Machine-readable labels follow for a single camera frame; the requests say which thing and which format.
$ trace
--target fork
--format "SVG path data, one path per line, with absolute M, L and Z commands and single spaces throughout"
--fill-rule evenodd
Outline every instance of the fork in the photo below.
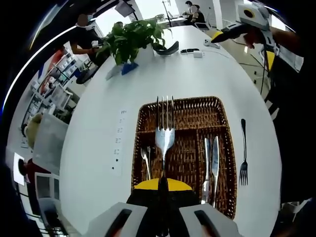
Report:
M 173 146 L 174 143 L 174 106 L 173 97 L 171 99 L 171 127 L 169 124 L 169 101 L 167 96 L 167 111 L 166 111 L 166 129 L 164 127 L 164 112 L 163 112 L 163 97 L 161 100 L 161 121 L 159 115 L 159 98 L 157 97 L 157 108 L 156 108 L 156 132 L 155 132 L 155 142 L 156 146 L 161 150 L 162 153 L 162 173 L 158 182 L 158 196 L 159 196 L 159 208 L 158 208 L 158 226 L 160 229 L 156 233 L 156 236 L 165 237 L 169 234 L 170 221 L 169 221 L 169 208 L 168 208 L 168 180 L 165 176 L 165 161 L 167 151 Z
M 161 119 L 159 118 L 159 104 L 158 104 L 158 96 L 157 96 L 157 108 L 156 108 L 156 134 L 155 134 L 155 141 L 156 146 L 161 150 L 162 153 L 162 176 L 165 175 L 165 158 L 167 151 L 173 146 L 174 143 L 174 135 L 175 135 L 175 129 L 174 129 L 174 105 L 173 105 L 173 96 L 171 98 L 171 126 L 169 122 L 169 102 L 168 102 L 168 96 L 167 96 L 167 110 L 166 110 L 166 129 L 164 127 L 164 103 L 163 103 L 163 97 L 161 99 Z
M 248 185 L 248 164 L 247 164 L 247 145 L 246 145 L 246 120 L 241 119 L 243 137 L 243 163 L 240 166 L 239 185 Z

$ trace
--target shelving unit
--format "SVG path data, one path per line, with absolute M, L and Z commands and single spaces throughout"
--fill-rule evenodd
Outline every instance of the shelving unit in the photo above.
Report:
M 49 97 L 45 98 L 45 96 L 50 91 L 50 89 L 41 94 L 40 89 L 43 84 L 48 84 L 49 82 L 52 82 L 55 88 L 57 83 L 61 83 L 62 86 L 65 86 L 67 82 L 70 81 L 77 68 L 80 67 L 80 65 L 78 66 L 78 61 L 79 60 L 77 59 L 77 57 L 73 55 L 69 50 L 67 50 L 67 53 L 63 55 L 56 64 L 53 64 L 53 67 L 45 74 L 41 81 L 35 81 L 34 84 L 32 84 L 31 90 L 33 92 L 33 95 L 23 117 L 22 124 L 28 123 L 30 117 L 49 107 Z M 52 77 L 54 79 L 47 80 L 47 78 L 54 70 L 60 73 L 59 77 L 57 79 Z

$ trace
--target white table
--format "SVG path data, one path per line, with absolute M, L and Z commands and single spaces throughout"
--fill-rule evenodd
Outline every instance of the white table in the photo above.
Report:
M 225 107 L 234 144 L 237 178 L 243 160 L 240 119 L 246 119 L 249 185 L 238 187 L 234 221 L 245 237 L 266 237 L 279 208 L 281 161 L 273 122 L 249 76 L 224 49 L 208 48 L 208 36 L 192 26 L 172 28 L 167 47 L 208 50 L 193 55 L 157 56 L 125 76 L 106 81 L 115 64 L 106 61 L 82 95 L 70 122 L 60 166 L 63 215 L 82 234 L 89 221 L 130 195 L 136 122 L 142 105 L 159 96 L 175 99 L 217 96 Z M 114 153 L 119 111 L 127 110 L 120 155 Z

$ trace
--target silver fork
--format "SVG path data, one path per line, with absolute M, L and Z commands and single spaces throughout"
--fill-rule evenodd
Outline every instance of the silver fork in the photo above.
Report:
M 165 158 L 167 151 L 173 146 L 174 143 L 174 135 L 175 135 L 175 129 L 174 129 L 174 105 L 173 105 L 173 96 L 171 99 L 171 126 L 169 123 L 169 102 L 168 102 L 168 96 L 167 96 L 167 110 L 166 110 L 166 129 L 164 127 L 164 104 L 163 104 L 163 97 L 161 99 L 161 116 L 159 114 L 159 103 L 158 103 L 158 96 L 157 96 L 157 108 L 156 108 L 156 134 L 155 134 L 155 141 L 156 146 L 161 150 L 162 153 L 162 176 L 165 175 Z
M 240 166 L 239 185 L 248 185 L 248 163 L 247 163 L 247 145 L 246 145 L 246 120 L 241 119 L 242 137 L 243 137 L 243 163 Z

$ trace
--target yellow part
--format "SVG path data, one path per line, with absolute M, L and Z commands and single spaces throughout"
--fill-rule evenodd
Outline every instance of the yellow part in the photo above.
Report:
M 274 52 L 269 52 L 267 51 L 267 57 L 268 57 L 268 66 L 269 66 L 269 71 L 271 70 L 272 63 L 275 59 L 275 53 Z
M 185 190 L 192 190 L 192 188 L 178 180 L 174 179 L 167 179 L 168 180 L 168 187 L 169 191 L 185 191 Z M 136 185 L 135 189 L 145 189 L 145 190 L 158 190 L 158 181 L 159 179 L 151 179 L 147 181 L 143 181 Z
M 223 32 L 221 32 L 221 31 L 217 31 L 217 32 L 215 32 L 215 34 L 213 35 L 213 37 L 212 37 L 212 40 L 213 39 L 215 39 L 216 37 L 218 37 L 220 34 L 222 34 Z

